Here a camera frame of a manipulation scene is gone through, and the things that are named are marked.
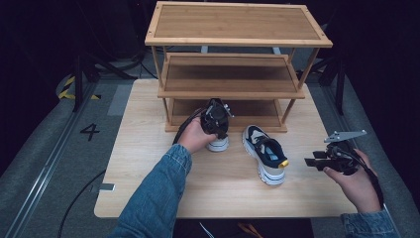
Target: number 4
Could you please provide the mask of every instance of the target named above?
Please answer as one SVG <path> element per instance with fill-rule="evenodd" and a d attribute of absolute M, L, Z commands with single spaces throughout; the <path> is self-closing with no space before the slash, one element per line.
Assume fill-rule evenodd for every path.
<path fill-rule="evenodd" d="M 95 131 L 95 129 L 96 129 L 96 124 L 92 123 L 88 127 L 81 130 L 80 133 L 89 134 L 89 140 L 88 141 L 91 141 L 92 137 L 93 137 L 93 134 L 99 133 L 99 131 Z"/>

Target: person's right hand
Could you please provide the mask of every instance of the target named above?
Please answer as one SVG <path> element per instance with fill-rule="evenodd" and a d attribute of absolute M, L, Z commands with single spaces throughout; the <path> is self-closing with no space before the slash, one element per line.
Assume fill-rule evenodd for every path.
<path fill-rule="evenodd" d="M 371 169 L 368 156 L 359 150 L 355 149 L 355 151 L 364 159 L 367 167 Z M 345 176 L 328 167 L 324 168 L 324 173 L 339 184 L 347 199 L 356 207 L 358 212 L 381 211 L 376 191 L 370 182 L 368 174 L 362 167 L 351 176 Z"/>

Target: sneaker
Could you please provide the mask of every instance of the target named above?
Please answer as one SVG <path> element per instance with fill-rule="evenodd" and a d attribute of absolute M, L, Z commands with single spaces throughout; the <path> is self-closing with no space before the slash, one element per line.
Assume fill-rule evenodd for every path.
<path fill-rule="evenodd" d="M 207 144 L 206 148 L 211 152 L 223 152 L 226 151 L 229 147 L 229 137 L 225 139 L 217 139 L 209 144 Z"/>
<path fill-rule="evenodd" d="M 262 181 L 268 185 L 282 184 L 284 167 L 288 165 L 288 160 L 280 144 L 255 125 L 245 129 L 242 142 L 247 152 L 259 162 L 259 174 Z"/>

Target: denim sleeve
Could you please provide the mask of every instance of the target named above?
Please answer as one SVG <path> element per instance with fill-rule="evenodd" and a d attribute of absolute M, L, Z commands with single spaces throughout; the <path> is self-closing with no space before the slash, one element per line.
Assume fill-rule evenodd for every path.
<path fill-rule="evenodd" d="M 191 155 L 173 145 L 145 177 L 109 237 L 171 237 Z"/>
<path fill-rule="evenodd" d="M 341 215 L 346 237 L 398 237 L 385 210 Z"/>

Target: person's left hand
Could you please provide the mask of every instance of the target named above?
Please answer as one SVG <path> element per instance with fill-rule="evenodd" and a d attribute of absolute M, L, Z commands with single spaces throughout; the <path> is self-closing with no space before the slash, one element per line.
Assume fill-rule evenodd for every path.
<path fill-rule="evenodd" d="M 178 140 L 178 144 L 185 147 L 185 149 L 187 149 L 192 155 L 216 139 L 217 136 L 215 134 L 208 135 L 204 133 L 201 128 L 200 118 L 196 117 L 182 132 L 182 135 Z"/>

